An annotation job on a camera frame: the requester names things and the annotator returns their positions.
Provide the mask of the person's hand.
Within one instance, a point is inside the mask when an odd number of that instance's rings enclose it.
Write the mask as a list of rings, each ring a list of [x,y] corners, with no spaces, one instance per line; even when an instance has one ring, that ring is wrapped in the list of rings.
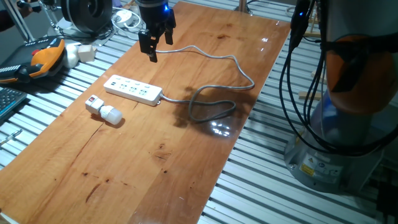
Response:
[[[17,8],[23,18],[29,16],[33,12],[33,9],[26,4],[17,4]]]

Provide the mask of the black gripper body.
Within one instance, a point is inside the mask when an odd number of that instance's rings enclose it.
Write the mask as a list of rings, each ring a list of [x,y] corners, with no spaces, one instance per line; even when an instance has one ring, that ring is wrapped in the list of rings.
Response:
[[[169,18],[168,0],[136,0],[146,29],[153,32]]]

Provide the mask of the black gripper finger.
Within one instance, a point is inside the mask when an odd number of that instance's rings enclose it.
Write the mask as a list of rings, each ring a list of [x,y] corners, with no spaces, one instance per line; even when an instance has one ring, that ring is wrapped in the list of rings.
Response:
[[[174,44],[173,32],[175,28],[176,28],[176,21],[174,15],[168,15],[165,20],[165,32],[164,32],[165,42],[168,45]]]
[[[148,55],[151,62],[157,63],[156,47],[159,40],[152,39],[148,30],[140,31],[138,37],[141,52]]]

